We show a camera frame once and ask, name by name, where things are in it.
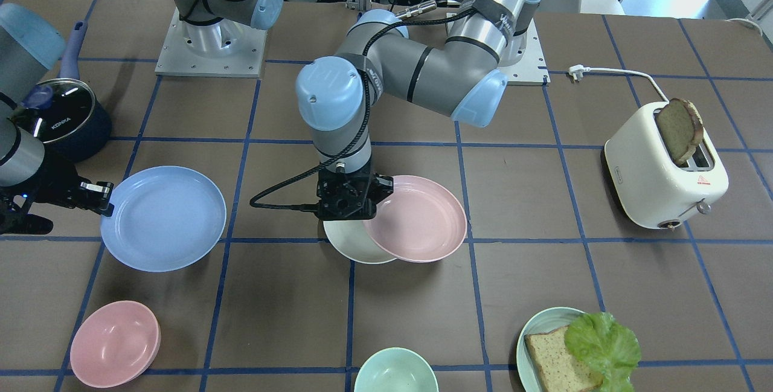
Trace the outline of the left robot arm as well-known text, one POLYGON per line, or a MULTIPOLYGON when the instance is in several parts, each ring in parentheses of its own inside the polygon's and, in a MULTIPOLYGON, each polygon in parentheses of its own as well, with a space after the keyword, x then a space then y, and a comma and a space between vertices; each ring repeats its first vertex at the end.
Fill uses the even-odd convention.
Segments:
POLYGON ((320 162, 315 204, 294 205, 321 220, 367 220, 394 190, 373 169, 369 124, 382 95, 401 98, 453 121, 486 127, 508 79, 500 66, 541 0, 461 0, 453 17, 403 21, 389 10, 365 12, 336 53, 316 59, 295 83, 299 111, 320 162), (409 37, 408 27, 450 24, 441 48, 409 37))

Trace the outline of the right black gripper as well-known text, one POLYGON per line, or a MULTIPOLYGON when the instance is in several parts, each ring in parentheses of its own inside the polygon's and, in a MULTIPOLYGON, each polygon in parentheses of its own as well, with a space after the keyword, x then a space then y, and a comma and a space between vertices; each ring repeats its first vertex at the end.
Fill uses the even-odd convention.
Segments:
POLYGON ((2 234, 44 235, 53 229, 49 219, 30 213, 31 205, 82 208, 111 217, 112 182, 91 182, 75 165, 53 150, 46 150, 41 166, 31 174, 12 175, 2 168, 2 234))

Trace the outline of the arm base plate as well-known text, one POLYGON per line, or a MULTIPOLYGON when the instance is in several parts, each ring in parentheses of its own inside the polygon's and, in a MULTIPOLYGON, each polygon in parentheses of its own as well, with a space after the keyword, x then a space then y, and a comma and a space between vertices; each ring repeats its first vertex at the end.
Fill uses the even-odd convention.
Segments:
POLYGON ((155 73, 177 77, 259 78, 267 31, 223 19, 209 26, 179 20, 174 11, 155 73))
POLYGON ((499 70, 509 86, 543 86, 550 83, 548 67, 534 20, 527 31, 514 37, 501 54, 499 70))

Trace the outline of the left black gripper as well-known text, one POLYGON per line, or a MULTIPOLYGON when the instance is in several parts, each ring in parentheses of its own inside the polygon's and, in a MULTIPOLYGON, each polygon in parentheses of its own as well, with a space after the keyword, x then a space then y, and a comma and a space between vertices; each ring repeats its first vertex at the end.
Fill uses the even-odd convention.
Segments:
POLYGON ((394 178, 374 172, 370 162, 351 173, 321 169, 315 215, 323 221, 370 220, 393 192, 394 178))

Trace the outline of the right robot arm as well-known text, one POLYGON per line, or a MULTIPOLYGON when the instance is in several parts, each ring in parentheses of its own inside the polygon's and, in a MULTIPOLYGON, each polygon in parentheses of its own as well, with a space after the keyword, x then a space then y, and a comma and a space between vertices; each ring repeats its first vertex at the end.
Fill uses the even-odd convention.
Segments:
POLYGON ((44 18, 2 4, 2 233, 47 234, 53 223, 33 203, 82 208, 109 217, 114 185, 82 177, 75 164, 98 153, 112 120, 80 78, 88 26, 64 39, 44 18))

